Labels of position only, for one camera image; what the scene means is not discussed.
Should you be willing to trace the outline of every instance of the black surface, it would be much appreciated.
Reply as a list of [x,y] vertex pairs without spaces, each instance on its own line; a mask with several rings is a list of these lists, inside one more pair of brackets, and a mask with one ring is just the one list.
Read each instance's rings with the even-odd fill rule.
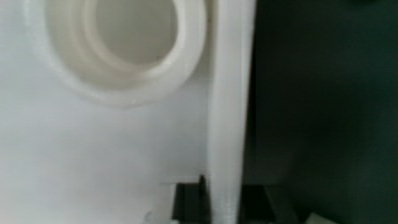
[[397,0],[260,0],[246,183],[301,216],[398,223]]
[[203,177],[198,184],[178,184],[173,220],[182,224],[210,223],[210,199]]
[[251,222],[269,223],[276,221],[271,200],[262,185],[242,188],[242,224]]

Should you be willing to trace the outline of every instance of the white surface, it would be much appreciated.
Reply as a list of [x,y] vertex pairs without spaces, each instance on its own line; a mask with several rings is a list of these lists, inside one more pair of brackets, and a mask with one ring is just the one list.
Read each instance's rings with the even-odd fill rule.
[[[38,52],[74,90],[90,99],[125,107],[164,98],[184,85],[201,59],[207,39],[203,0],[116,0],[113,4],[120,7],[114,8],[106,4],[109,0],[26,2]],[[161,33],[169,30],[155,39],[159,46],[145,42],[141,35],[130,35],[136,48],[129,50],[134,45],[122,41],[127,40],[127,32],[150,35],[152,30]],[[169,44],[166,57],[161,55],[159,60],[139,63],[141,57],[146,58],[145,52],[155,51],[157,55]]]
[[24,2],[0,2],[0,223],[139,224],[205,170],[209,72],[134,110],[82,100],[42,66]]
[[235,223],[255,0],[210,2],[212,57],[164,101],[114,110],[65,88],[34,54],[24,1],[2,1],[0,223],[139,224],[166,211],[173,183],[203,173],[214,223]]
[[216,1],[209,170],[214,223],[235,224],[242,186],[257,0]]

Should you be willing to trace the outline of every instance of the dark background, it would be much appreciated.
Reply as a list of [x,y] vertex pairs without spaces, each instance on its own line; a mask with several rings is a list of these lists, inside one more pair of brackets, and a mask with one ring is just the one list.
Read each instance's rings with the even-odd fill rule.
[[398,223],[398,1],[258,0],[246,183]]

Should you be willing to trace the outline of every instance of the white rubber seal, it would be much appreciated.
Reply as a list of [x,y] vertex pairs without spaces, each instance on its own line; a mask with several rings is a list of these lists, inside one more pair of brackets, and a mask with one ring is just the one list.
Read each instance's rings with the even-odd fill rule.
[[173,0],[175,46],[164,59],[150,64],[123,61],[106,48],[97,29],[98,0],[26,1],[40,56],[74,90],[90,99],[123,107],[159,100],[184,85],[200,63],[207,40],[205,0]]

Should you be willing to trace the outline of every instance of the circular opening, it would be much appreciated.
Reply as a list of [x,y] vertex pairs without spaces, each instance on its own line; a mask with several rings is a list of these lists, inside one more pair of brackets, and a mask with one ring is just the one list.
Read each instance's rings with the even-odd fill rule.
[[97,1],[97,29],[104,48],[127,63],[155,63],[177,42],[173,0]]

